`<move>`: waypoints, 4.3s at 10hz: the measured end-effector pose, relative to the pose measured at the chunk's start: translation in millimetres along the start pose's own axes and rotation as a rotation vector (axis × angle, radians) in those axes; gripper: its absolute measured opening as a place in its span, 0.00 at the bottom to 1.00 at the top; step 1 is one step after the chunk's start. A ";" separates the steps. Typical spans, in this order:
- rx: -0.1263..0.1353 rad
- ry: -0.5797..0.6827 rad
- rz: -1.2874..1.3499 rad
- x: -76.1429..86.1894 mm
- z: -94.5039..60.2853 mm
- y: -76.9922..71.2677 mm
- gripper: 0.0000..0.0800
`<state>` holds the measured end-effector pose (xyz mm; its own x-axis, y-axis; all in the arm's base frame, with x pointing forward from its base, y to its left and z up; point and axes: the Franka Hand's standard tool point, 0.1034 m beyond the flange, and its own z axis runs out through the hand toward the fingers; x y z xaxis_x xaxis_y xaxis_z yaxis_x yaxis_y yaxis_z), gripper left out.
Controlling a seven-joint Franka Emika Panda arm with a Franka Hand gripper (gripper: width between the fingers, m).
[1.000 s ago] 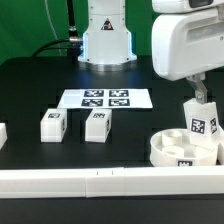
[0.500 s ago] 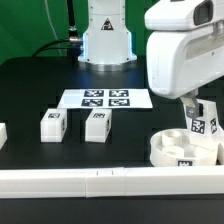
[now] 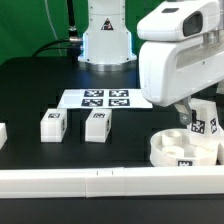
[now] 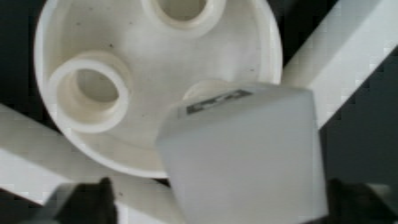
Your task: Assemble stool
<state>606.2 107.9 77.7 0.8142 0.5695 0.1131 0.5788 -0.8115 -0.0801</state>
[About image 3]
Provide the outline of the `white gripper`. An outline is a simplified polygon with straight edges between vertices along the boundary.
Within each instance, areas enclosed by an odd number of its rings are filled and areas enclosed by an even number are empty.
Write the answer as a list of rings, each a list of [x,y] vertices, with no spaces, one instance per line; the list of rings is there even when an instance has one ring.
[[[192,109],[184,98],[224,80],[224,0],[165,0],[140,20],[137,34],[144,41],[144,98],[159,106],[175,103],[188,126]]]

